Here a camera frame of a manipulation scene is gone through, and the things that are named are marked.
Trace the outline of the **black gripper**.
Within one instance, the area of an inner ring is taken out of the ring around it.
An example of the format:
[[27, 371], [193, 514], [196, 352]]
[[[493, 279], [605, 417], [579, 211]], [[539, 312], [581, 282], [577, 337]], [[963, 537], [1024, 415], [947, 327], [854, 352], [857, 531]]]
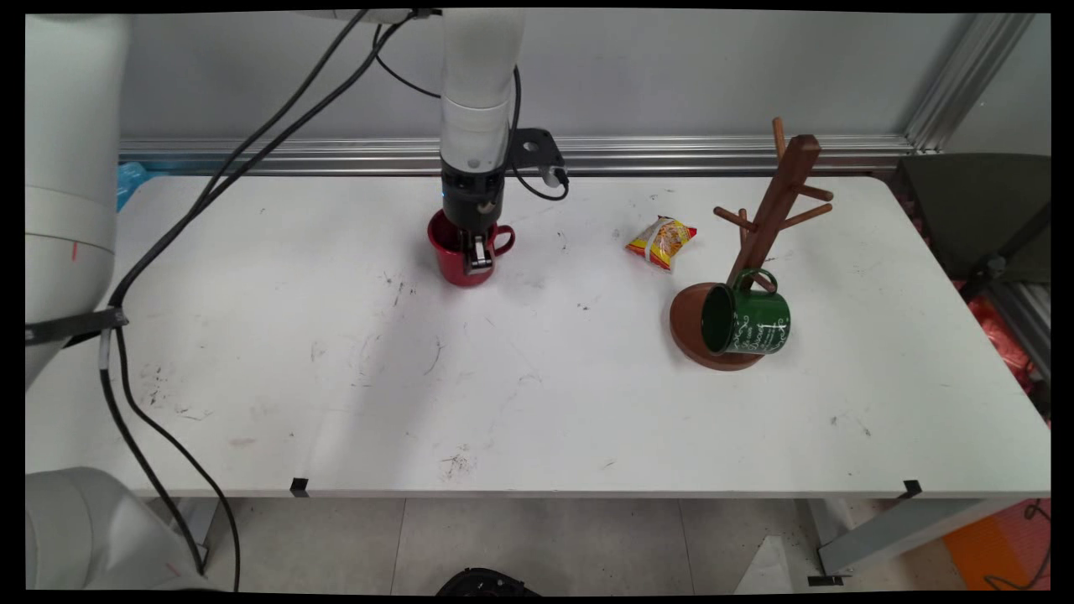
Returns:
[[445, 217], [464, 231], [463, 273], [467, 278], [488, 278], [494, 269], [490, 229], [502, 214], [505, 169], [471, 173], [441, 160], [441, 184]]

